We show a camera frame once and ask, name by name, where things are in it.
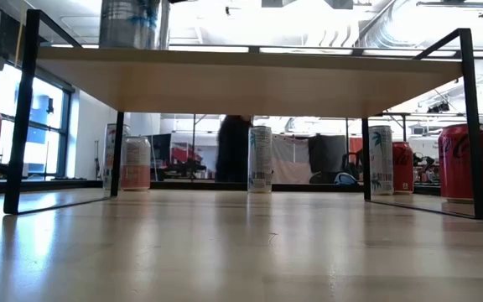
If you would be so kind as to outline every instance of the ceiling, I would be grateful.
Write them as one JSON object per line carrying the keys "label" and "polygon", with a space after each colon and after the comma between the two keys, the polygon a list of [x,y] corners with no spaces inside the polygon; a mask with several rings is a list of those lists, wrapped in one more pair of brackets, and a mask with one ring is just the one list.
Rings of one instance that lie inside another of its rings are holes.
{"label": "ceiling", "polygon": [[[196,0],[174,4],[170,43],[352,46],[360,25],[390,2],[354,0],[358,5],[347,10],[333,9],[325,0],[294,0],[281,8],[263,8],[262,1]],[[225,6],[229,6],[230,16]],[[101,0],[26,0],[26,7],[44,10],[78,42],[97,44]],[[21,0],[0,0],[0,8],[19,19]],[[41,34],[53,43],[63,42],[48,29],[42,29]]]}

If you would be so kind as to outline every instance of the person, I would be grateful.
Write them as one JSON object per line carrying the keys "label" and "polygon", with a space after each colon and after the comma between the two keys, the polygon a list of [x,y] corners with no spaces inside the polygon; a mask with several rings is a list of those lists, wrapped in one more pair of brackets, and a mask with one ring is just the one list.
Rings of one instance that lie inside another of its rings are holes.
{"label": "person", "polygon": [[217,182],[247,182],[247,155],[251,116],[225,117],[217,141]]}

